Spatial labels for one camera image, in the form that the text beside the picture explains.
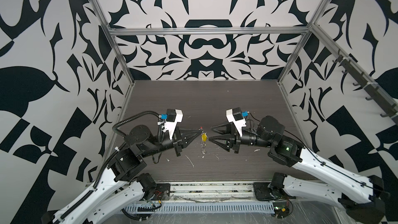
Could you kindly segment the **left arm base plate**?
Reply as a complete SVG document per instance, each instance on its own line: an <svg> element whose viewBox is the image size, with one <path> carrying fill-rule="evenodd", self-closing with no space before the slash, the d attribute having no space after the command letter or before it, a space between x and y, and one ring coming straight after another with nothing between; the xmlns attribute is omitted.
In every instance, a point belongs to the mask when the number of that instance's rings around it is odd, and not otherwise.
<svg viewBox="0 0 398 224"><path fill-rule="evenodd" d="M157 183L157 187L150 198L151 201L162 201L170 196L171 185L170 183Z"/></svg>

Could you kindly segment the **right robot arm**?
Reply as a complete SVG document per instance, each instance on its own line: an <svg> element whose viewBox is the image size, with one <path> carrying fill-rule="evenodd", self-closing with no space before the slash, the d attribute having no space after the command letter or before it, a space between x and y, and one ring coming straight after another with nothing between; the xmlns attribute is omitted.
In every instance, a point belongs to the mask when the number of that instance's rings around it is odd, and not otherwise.
<svg viewBox="0 0 398 224"><path fill-rule="evenodd" d="M225 123L213 126L216 136L209 141L226 151L239 152L241 145L268 148L268 156L276 163L314 176L319 182L301 180L285 173L275 173L268 184L256 183L259 201L307 198L344 209L362 224L379 224L385 216L383 180L361 176L314 154L300 141L284 135L285 127L274 117L266 116L253 130L246 120L228 116Z"/></svg>

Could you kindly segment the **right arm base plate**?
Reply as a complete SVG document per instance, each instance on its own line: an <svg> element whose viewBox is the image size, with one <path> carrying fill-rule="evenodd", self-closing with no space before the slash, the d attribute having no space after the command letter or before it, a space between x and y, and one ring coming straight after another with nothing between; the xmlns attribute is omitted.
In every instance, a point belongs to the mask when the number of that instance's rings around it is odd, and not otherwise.
<svg viewBox="0 0 398 224"><path fill-rule="evenodd" d="M287 195L283 190L271 188L270 183L253 183L255 198L258 201L283 201L296 199L294 196Z"/></svg>

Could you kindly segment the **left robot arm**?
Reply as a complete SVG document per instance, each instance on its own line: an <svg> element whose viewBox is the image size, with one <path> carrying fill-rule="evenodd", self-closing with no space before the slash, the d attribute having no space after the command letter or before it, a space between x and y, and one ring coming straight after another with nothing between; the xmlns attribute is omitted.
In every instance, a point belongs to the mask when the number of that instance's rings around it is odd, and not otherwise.
<svg viewBox="0 0 398 224"><path fill-rule="evenodd" d="M201 129L175 128L171 138L162 142L145 125L135 126L124 138L126 146L111 155L101 167L96 180L66 207L48 211L43 224L101 224L129 204L151 200L157 184L144 158L172 149L180 156L202 134Z"/></svg>

